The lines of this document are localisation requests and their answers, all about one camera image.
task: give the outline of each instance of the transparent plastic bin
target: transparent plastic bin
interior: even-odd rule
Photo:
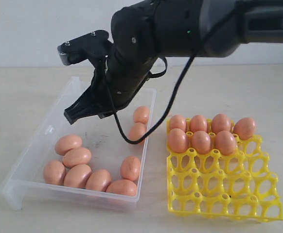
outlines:
[[[87,117],[70,125],[63,115],[64,109],[73,104],[88,85],[89,83],[81,82],[78,77],[72,77],[1,185],[1,193],[12,209],[21,210],[25,196],[124,211],[136,208],[140,198],[148,138],[143,145],[126,143],[119,133],[113,116],[104,119],[99,119],[98,116]],[[142,88],[130,105],[118,112],[126,135],[133,125],[134,110],[142,105],[150,108],[147,125],[149,130],[155,97],[154,89]],[[62,159],[62,156],[55,153],[54,145],[59,138],[70,133],[79,135],[83,139],[82,146],[91,150],[92,159],[89,165],[92,171],[107,169],[112,181],[121,179],[120,166],[123,159],[129,155],[137,156],[141,160],[141,173],[136,181],[138,187],[136,196],[46,184],[43,179],[43,168],[51,159]]]

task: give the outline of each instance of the brown egg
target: brown egg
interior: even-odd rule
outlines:
[[[184,153],[189,147],[186,133],[178,128],[172,129],[169,132],[167,142],[171,150],[175,153]]]
[[[78,164],[88,164],[92,154],[86,148],[80,147],[68,151],[63,157],[63,164],[67,168],[72,168]]]
[[[221,131],[215,136],[215,148],[222,155],[231,155],[237,149],[237,142],[232,133],[229,131]]]
[[[226,114],[220,113],[216,115],[212,120],[212,132],[218,134],[220,131],[231,130],[231,120]]]
[[[196,115],[190,120],[190,131],[195,133],[197,131],[208,131],[208,121],[202,115]]]
[[[233,133],[237,134],[241,140],[250,139],[255,134],[255,131],[256,123],[250,117],[239,120],[233,128]]]
[[[64,179],[64,186],[72,188],[84,188],[92,169],[86,164],[79,164],[70,169]]]
[[[187,132],[187,122],[186,118],[181,115],[174,115],[169,121],[169,129],[181,129],[184,132]]]
[[[65,166],[58,160],[49,161],[43,169],[45,183],[63,185],[66,176]]]
[[[191,145],[199,154],[207,154],[212,149],[211,137],[205,131],[197,131],[191,138]]]
[[[65,155],[71,149],[82,146],[82,139],[78,135],[70,134],[60,138],[55,144],[55,152],[59,155]]]
[[[108,186],[106,192],[126,196],[136,196],[137,186],[129,180],[117,180]]]
[[[89,177],[85,189],[106,192],[111,184],[111,175],[107,170],[101,169],[93,172]]]
[[[138,107],[133,114],[134,123],[147,124],[149,120],[150,110],[146,106]]]
[[[121,164],[120,172],[123,179],[135,181],[141,171],[141,162],[136,156],[125,158]]]
[[[130,132],[128,133],[128,139],[131,141],[137,141],[146,133],[146,126],[142,123],[135,123],[132,128],[130,129]]]

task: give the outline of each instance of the plastic egg tray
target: plastic egg tray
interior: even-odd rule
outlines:
[[[190,119],[186,121],[189,128]],[[211,133],[211,122],[208,119],[209,135],[214,146],[215,134]],[[191,139],[193,133],[186,134]],[[283,220],[281,197],[276,188],[278,176],[269,171],[269,154],[261,150],[262,138],[254,135],[243,141],[236,134],[234,137],[238,149],[230,156],[224,156],[216,149],[208,154],[198,154],[190,147],[191,143],[186,152],[175,153],[167,144],[170,153],[167,157],[170,212],[178,216],[226,216],[233,220]],[[258,161],[262,165],[257,170],[255,164]]]

